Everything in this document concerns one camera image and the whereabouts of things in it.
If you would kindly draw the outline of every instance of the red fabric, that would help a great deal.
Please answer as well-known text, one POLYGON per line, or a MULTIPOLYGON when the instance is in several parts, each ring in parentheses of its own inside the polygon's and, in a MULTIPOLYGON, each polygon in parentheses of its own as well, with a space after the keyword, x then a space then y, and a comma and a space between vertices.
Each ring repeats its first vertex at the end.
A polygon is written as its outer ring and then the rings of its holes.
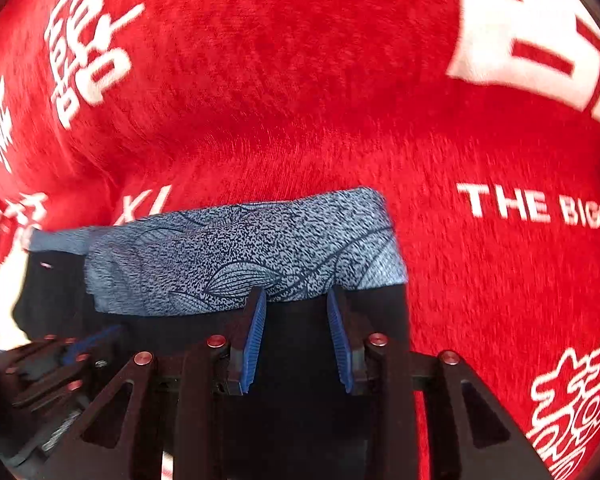
MULTIPOLYGON (((562 480, 582 467, 600 431, 578 448, 593 430, 572 419, 593 397, 576 399, 565 381, 583 370, 600 381, 600 227, 583 225, 577 205, 567 224, 560 195, 600 204, 600 76, 582 111, 542 92, 449 77, 461 0, 104 0, 112 20, 144 4, 111 41, 132 68, 101 105, 81 99, 67 130, 50 101, 44 38, 58 1, 11 0, 0 15, 13 122, 0 201, 43 192, 36 222, 52 230, 113 224, 124 197, 131 204, 147 190, 135 218, 160 193, 158 209, 178 210, 373 187, 408 265, 414 349, 459 351, 525 432, 534 410, 566 406, 559 431, 574 437, 559 448, 577 452, 575 467, 554 471, 562 480), (488 186, 481 217, 458 183, 488 186), (503 218, 496 186, 507 198, 544 192, 551 221, 530 221, 526 196, 526 221, 512 208, 503 218), (567 362, 541 409, 532 383, 567 348, 589 359, 567 362)), ((579 18, 577 27, 600 49, 579 18)), ((512 54, 573 72, 573 60, 523 40, 512 54)), ((22 209, 29 223, 34 210, 22 209)), ((10 247, 2 237, 0 258, 10 247)))

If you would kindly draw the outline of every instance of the metal screw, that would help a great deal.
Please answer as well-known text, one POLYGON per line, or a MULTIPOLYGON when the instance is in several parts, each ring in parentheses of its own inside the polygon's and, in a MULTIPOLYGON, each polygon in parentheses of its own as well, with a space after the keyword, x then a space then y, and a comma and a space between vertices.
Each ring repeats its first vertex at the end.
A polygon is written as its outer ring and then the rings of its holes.
POLYGON ((455 366, 460 362, 460 356, 453 350, 445 350, 442 352, 442 354, 440 354, 440 359, 442 359, 444 364, 451 366, 455 366))
POLYGON ((369 342, 373 346, 386 346, 389 342, 389 338, 381 332, 374 332, 369 336, 369 342))
POLYGON ((80 388, 82 386, 82 381, 80 379, 78 379, 77 381, 73 381, 71 383, 69 383, 67 385, 67 389, 72 392, 74 390, 77 390, 78 388, 80 388))
POLYGON ((206 340, 206 345, 209 348, 222 348, 226 345, 226 338, 222 334, 214 334, 206 340))
POLYGON ((151 354, 151 352, 138 352, 134 356, 134 362, 138 366, 144 366, 144 365, 149 364, 153 358, 154 358, 154 356, 151 354))

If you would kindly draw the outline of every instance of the fleece blanket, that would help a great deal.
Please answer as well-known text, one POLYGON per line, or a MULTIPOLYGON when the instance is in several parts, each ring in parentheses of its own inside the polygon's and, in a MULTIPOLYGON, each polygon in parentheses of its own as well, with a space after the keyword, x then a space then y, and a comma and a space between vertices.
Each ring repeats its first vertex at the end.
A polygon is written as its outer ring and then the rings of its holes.
POLYGON ((414 350, 459 351, 574 478, 600 442, 600 30, 579 0, 0 13, 3 346, 33 227, 356 186, 387 200, 414 350))

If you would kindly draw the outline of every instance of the blue-gray cloth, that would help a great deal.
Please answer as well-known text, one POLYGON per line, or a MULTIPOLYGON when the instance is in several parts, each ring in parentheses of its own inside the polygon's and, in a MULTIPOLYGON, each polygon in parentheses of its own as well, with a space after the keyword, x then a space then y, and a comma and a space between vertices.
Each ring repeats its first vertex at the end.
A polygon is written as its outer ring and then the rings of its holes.
POLYGON ((407 281, 384 199, 367 188, 36 231, 29 250, 86 254, 96 309, 136 316, 241 308, 253 286, 295 301, 407 281))

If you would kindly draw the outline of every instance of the folded cloth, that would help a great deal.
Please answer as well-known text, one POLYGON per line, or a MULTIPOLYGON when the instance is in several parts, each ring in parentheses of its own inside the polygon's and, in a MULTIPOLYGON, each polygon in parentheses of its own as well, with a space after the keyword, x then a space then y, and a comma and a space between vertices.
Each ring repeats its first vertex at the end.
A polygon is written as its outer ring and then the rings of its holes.
POLYGON ((86 252, 87 291, 100 312, 180 316, 315 298, 407 281, 382 196, 367 188, 292 202, 151 216, 112 228, 34 232, 30 250, 86 252))

